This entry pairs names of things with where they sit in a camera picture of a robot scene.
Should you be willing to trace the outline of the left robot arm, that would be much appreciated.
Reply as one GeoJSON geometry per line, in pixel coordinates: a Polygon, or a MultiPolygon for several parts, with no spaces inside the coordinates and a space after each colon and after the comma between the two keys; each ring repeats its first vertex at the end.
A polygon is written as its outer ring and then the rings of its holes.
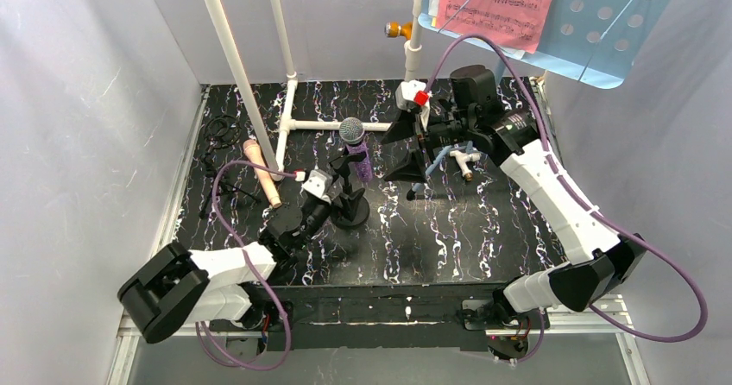
{"type": "Polygon", "coordinates": [[[185,324],[238,321],[252,306],[243,284],[295,264],[297,251],[331,215],[327,192],[333,177],[312,170],[298,179],[304,204],[276,208],[258,241],[209,251],[172,242],[120,287],[117,298],[148,343],[171,337],[185,324]]]}

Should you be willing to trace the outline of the blue music stand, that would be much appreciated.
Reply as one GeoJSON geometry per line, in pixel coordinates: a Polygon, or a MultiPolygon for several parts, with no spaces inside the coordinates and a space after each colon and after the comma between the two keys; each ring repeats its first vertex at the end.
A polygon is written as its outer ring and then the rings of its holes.
{"type": "Polygon", "coordinates": [[[479,31],[516,61],[600,89],[621,85],[671,0],[413,0],[403,36],[405,77],[420,66],[424,30],[450,37],[479,31]]]}

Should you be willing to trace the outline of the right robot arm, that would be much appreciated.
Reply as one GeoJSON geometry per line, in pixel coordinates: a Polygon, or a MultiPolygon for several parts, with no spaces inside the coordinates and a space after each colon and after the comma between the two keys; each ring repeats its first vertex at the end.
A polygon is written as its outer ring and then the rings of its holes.
{"type": "Polygon", "coordinates": [[[430,113],[426,83],[400,83],[396,103],[401,112],[382,143],[414,137],[417,147],[384,179],[424,183],[426,164],[434,161],[436,148],[470,142],[529,197],[557,235],[567,258],[558,266],[524,275],[494,291],[490,311],[503,319],[540,307],[565,306],[582,312],[619,287],[645,250],[579,205],[579,200],[586,199],[579,189],[565,190],[561,183],[573,181],[554,153],[543,148],[530,110],[507,110],[498,97],[495,76],[485,66],[459,68],[451,73],[450,82],[452,97],[439,99],[437,116],[430,113]]]}

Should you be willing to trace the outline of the purple glitter microphone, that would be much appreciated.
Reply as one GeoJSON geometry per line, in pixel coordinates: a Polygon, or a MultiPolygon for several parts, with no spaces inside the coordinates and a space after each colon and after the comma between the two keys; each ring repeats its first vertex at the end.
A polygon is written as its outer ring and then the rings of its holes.
{"type": "Polygon", "coordinates": [[[365,128],[363,123],[355,117],[346,117],[338,129],[339,136],[350,154],[364,155],[361,161],[355,163],[357,177],[364,183],[370,183],[374,178],[374,168],[371,165],[367,145],[364,142],[365,128]]]}

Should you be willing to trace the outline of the black round-base microphone stand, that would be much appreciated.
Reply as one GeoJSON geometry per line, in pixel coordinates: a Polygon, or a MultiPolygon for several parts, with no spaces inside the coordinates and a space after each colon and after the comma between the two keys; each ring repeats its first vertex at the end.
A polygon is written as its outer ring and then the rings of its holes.
{"type": "Polygon", "coordinates": [[[364,197],[365,189],[353,190],[350,183],[350,164],[365,159],[366,153],[350,154],[347,148],[330,160],[333,181],[343,181],[341,193],[332,201],[331,221],[342,230],[351,230],[364,225],[370,213],[369,202],[364,197]]]}

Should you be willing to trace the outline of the pink microphone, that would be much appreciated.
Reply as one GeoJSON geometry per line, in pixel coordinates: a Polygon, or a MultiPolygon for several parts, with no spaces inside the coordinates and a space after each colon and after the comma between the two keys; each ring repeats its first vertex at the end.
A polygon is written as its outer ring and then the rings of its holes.
{"type": "Polygon", "coordinates": [[[266,195],[269,204],[273,208],[279,208],[282,206],[280,194],[276,188],[275,182],[271,177],[269,171],[262,169],[265,167],[265,160],[262,157],[262,150],[258,142],[254,139],[248,139],[243,143],[243,152],[247,160],[256,165],[255,171],[257,179],[259,180],[260,186],[264,194],[266,195]]]}

